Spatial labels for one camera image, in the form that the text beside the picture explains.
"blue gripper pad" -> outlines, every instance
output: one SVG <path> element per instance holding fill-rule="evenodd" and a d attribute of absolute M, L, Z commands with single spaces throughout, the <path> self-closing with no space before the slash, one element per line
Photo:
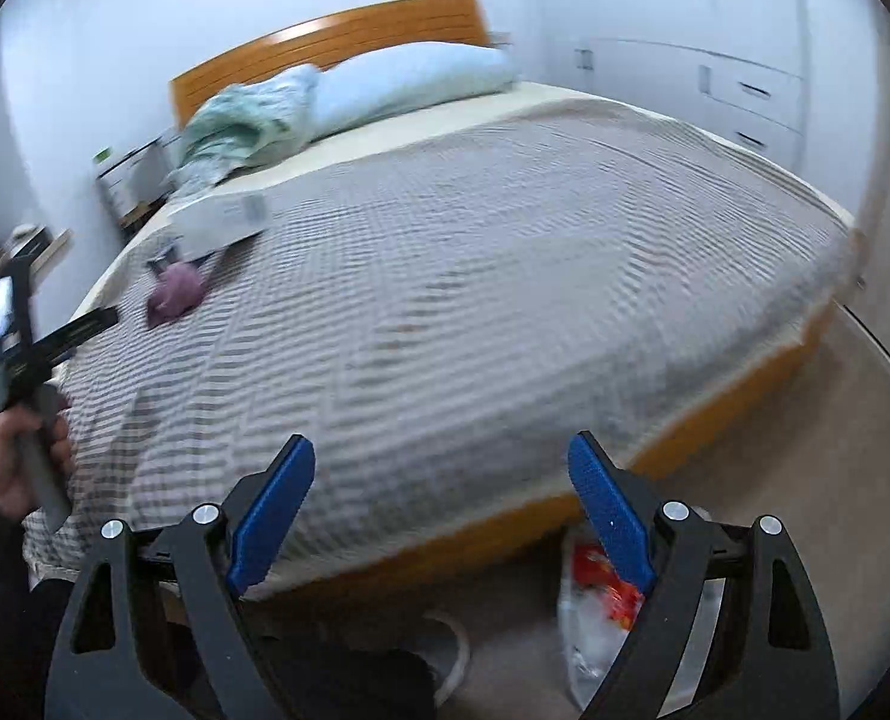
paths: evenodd
<path fill-rule="evenodd" d="M 648 531 L 584 437 L 569 443 L 568 474 L 608 560 L 621 579 L 648 597 L 656 579 L 648 560 Z"/>
<path fill-rule="evenodd" d="M 266 578 L 295 514 L 312 487 L 314 475 L 312 442 L 301 439 L 261 489 L 239 527 L 235 528 L 231 565 L 225 575 L 234 597 Z"/>

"human hand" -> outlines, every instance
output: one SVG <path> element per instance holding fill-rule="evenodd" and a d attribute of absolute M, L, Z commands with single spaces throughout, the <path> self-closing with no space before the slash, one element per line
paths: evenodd
<path fill-rule="evenodd" d="M 61 408 L 67 409 L 68 406 L 68 401 L 63 398 Z M 13 522 L 20 522 L 38 508 L 31 485 L 19 467 L 15 437 L 40 427 L 42 418 L 24 406 L 13 406 L 0 413 L 0 514 Z M 69 476 L 74 470 L 74 460 L 69 423 L 64 416 L 55 420 L 52 437 L 52 461 L 65 476 Z"/>

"purple cloth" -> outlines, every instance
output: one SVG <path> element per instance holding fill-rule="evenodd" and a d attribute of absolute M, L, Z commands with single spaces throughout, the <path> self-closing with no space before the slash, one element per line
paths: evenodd
<path fill-rule="evenodd" d="M 205 282 L 199 269 L 188 263 L 173 263 L 158 276 L 158 284 L 146 303 L 149 329 L 159 327 L 191 311 L 205 298 Z"/>

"headboard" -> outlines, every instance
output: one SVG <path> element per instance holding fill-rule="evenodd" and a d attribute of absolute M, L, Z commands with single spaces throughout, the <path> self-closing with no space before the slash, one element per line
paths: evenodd
<path fill-rule="evenodd" d="M 395 0 L 343 10 L 279 29 L 202 62 L 172 82 L 178 124 L 231 83 L 253 83 L 305 62 L 326 70 L 349 57 L 437 40 L 487 46 L 475 0 Z"/>

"metal bolt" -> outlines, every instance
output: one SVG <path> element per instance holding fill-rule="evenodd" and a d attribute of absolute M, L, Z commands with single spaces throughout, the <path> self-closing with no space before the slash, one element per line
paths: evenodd
<path fill-rule="evenodd" d="M 110 519 L 106 524 L 101 526 L 101 537 L 117 538 L 124 530 L 125 525 L 122 525 L 121 519 Z"/>
<path fill-rule="evenodd" d="M 669 501 L 662 507 L 665 517 L 674 520 L 683 520 L 688 517 L 688 507 L 681 501 Z"/>
<path fill-rule="evenodd" d="M 773 517 L 771 514 L 765 514 L 765 516 L 758 521 L 758 524 L 762 527 L 762 530 L 770 536 L 778 536 L 778 533 L 782 532 L 782 520 L 778 517 Z"/>
<path fill-rule="evenodd" d="M 211 503 L 199 506 L 192 512 L 192 519 L 199 525 L 208 525 L 210 522 L 215 522 L 218 519 L 218 506 Z"/>

